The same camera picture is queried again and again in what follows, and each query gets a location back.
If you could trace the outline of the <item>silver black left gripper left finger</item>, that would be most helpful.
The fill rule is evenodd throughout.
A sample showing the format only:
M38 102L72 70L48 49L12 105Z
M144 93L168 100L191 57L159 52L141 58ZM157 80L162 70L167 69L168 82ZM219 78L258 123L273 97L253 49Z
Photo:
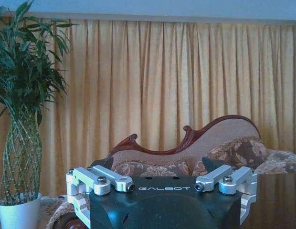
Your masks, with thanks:
M111 170L113 157L94 161L88 168L72 168L66 173L67 202L74 206L76 216L91 228L90 210L85 194L93 192L105 196L113 187L116 191L130 193L135 190L133 179Z

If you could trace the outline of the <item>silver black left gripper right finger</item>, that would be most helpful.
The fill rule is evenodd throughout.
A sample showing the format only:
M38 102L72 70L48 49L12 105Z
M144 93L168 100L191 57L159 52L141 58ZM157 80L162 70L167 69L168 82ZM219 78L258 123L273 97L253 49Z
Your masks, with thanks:
M240 224L250 214L251 204L257 200L258 176L250 167L227 165L223 160L203 157L202 162L207 170L206 175L196 177L195 190L200 193L214 190L218 184L221 194L232 196L237 192L241 195Z

